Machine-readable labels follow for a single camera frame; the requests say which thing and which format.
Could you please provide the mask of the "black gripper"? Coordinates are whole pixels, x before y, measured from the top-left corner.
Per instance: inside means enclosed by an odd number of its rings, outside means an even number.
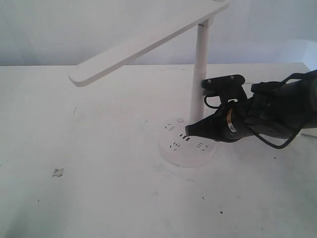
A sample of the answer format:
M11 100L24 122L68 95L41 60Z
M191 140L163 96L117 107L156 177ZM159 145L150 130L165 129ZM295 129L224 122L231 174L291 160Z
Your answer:
M294 133L294 96L289 93L255 93L247 95L240 74L201 81L203 96L219 97L220 105L212 117L185 126L186 136L236 142L255 136L268 143L265 136L289 139Z

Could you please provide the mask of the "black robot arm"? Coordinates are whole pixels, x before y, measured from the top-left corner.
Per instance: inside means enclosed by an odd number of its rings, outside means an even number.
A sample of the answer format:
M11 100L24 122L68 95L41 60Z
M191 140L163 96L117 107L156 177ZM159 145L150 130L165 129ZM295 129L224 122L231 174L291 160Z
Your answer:
M248 98L240 74L201 81L204 100L219 97L214 114L185 127L187 136L232 143L255 136L282 149L302 129L317 126L317 72L293 73L282 81L252 84Z

